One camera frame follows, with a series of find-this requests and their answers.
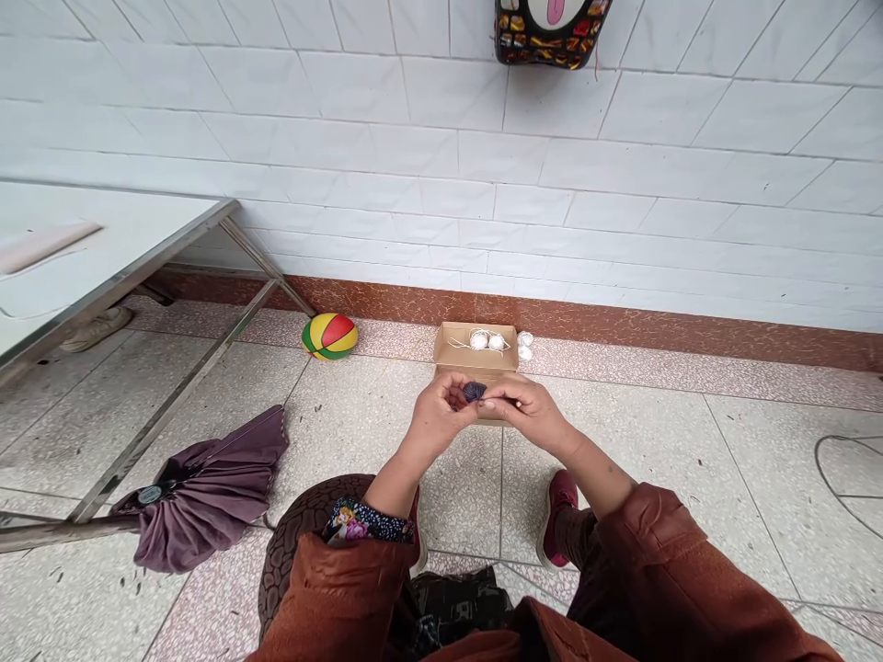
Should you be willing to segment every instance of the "tiled floor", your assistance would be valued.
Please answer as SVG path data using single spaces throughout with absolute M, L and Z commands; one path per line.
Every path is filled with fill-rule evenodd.
M 64 517 L 235 316 L 195 302 L 130 305 L 138 315 L 125 331 L 82 355 L 53 354 L 0 391 L 0 510 Z M 435 330 L 357 320 L 356 353 L 320 362 L 300 349 L 304 319 L 261 312 L 114 498 L 148 483 L 168 455 L 277 403 L 292 445 L 271 522 L 318 481 L 376 472 L 432 375 Z M 806 628 L 847 659 L 883 658 L 876 375 L 545 338 L 522 371 L 636 478 L 677 491 Z M 424 480 L 429 569 L 494 565 L 514 601 L 532 595 L 566 611 L 579 576 L 545 571 L 533 550 L 555 469 L 513 430 L 465 431 Z M 129 535 L 0 556 L 0 657 L 240 659 L 257 642 L 268 539 L 251 529 L 189 576 L 135 568 Z

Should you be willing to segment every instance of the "shoe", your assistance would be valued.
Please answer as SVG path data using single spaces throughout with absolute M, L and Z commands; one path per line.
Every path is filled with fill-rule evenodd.
M 536 555 L 549 570 L 559 570 L 568 564 L 555 544 L 555 517 L 563 508 L 579 508 L 577 484 L 565 469 L 556 472 L 549 483 L 544 525 L 536 539 Z
M 116 333 L 132 319 L 132 311 L 122 306 L 108 308 L 62 343 L 61 349 L 72 354 L 86 351 Z
M 426 560 L 429 556 L 429 549 L 420 536 L 420 488 L 418 486 L 417 493 L 414 495 L 414 504 L 411 506 L 411 519 L 414 520 L 414 544 L 420 549 L 417 562 L 411 566 L 411 577 L 416 577 L 426 567 Z

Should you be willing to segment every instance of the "floral sleeve cuff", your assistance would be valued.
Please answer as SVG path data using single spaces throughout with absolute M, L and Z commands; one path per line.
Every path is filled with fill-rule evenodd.
M 362 538 L 414 542 L 414 522 L 384 515 L 351 496 L 345 496 L 335 504 L 322 538 L 325 542 Z

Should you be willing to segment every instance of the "black bag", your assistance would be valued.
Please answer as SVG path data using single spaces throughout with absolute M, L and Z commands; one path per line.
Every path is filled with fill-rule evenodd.
M 595 48 L 610 4 L 611 0 L 497 0 L 497 59 L 504 64 L 581 69 Z

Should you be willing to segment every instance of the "red baseboard tile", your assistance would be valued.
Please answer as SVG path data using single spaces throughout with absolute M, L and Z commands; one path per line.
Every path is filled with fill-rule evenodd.
M 176 268 L 163 269 L 157 277 L 181 299 L 235 305 L 248 303 L 261 287 L 260 280 Z M 883 371 L 880 334 L 352 280 L 287 279 L 319 312 L 422 325 L 443 320 L 515 325 L 537 336 L 565 340 Z M 296 310 L 280 291 L 269 307 Z

